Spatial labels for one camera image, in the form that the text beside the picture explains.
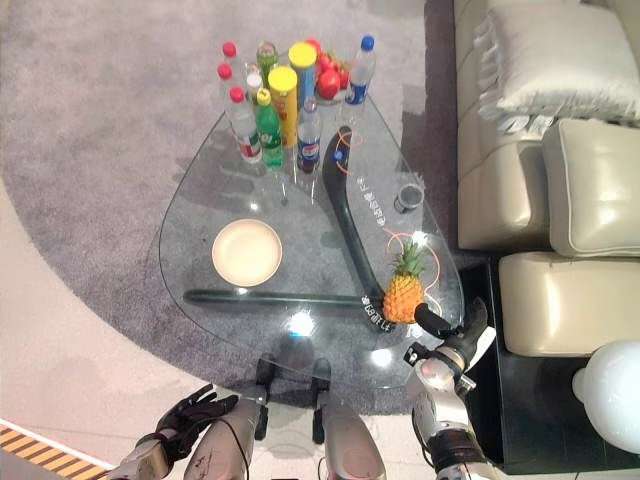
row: white pillow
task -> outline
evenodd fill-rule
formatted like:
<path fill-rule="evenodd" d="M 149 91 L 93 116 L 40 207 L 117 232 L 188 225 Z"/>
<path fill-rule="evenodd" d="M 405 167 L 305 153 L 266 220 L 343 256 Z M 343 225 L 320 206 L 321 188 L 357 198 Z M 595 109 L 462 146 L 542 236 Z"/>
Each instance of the white pillow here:
<path fill-rule="evenodd" d="M 563 119 L 544 135 L 542 150 L 553 249 L 567 257 L 640 256 L 640 130 Z"/>
<path fill-rule="evenodd" d="M 476 29 L 480 113 L 640 119 L 640 76 L 616 15 L 588 5 L 508 5 Z"/>

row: pineapple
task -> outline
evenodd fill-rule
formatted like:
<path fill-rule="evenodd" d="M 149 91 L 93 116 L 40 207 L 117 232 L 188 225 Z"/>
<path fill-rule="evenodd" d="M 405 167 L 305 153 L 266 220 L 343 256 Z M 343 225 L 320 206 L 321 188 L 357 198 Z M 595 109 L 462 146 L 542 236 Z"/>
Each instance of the pineapple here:
<path fill-rule="evenodd" d="M 424 250 L 416 243 L 403 242 L 403 247 L 396 255 L 396 270 L 384 296 L 383 312 L 390 322 L 414 323 L 415 309 L 424 301 L 420 282 Z"/>

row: white lamp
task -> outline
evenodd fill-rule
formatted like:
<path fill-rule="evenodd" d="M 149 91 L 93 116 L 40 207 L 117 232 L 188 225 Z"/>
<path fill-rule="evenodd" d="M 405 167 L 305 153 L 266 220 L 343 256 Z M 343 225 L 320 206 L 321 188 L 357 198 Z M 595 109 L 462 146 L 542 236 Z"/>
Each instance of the white lamp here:
<path fill-rule="evenodd" d="M 611 445 L 640 453 L 640 341 L 596 350 L 573 377 L 573 392 L 596 432 Z"/>

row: red bottle cap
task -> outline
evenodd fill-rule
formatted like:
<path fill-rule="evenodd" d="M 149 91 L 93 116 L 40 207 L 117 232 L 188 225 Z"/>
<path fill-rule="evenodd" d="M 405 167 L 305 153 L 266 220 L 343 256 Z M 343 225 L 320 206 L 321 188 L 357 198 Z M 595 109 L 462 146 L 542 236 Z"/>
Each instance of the red bottle cap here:
<path fill-rule="evenodd" d="M 229 80 L 231 78 L 231 67 L 226 63 L 218 65 L 218 76 L 223 80 Z"/>
<path fill-rule="evenodd" d="M 224 42 L 222 44 L 222 53 L 225 57 L 235 57 L 236 56 L 236 46 L 233 42 Z"/>
<path fill-rule="evenodd" d="M 244 90 L 240 87 L 233 87 L 229 92 L 229 96 L 233 103 L 242 103 L 244 100 Z"/>

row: yellow lid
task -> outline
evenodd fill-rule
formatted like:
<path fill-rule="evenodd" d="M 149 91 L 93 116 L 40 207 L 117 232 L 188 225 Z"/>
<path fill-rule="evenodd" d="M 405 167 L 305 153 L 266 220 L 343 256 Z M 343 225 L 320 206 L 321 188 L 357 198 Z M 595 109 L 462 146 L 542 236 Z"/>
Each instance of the yellow lid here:
<path fill-rule="evenodd" d="M 280 93 L 296 88 L 298 75 L 291 67 L 276 67 L 269 72 L 269 86 Z"/>
<path fill-rule="evenodd" d="M 258 105 L 265 106 L 271 103 L 271 94 L 269 90 L 266 88 L 258 89 L 258 93 L 256 94 L 256 99 L 258 100 Z"/>
<path fill-rule="evenodd" d="M 297 68 L 308 68 L 316 63 L 316 49 L 307 42 L 294 43 L 289 49 L 289 61 Z"/>

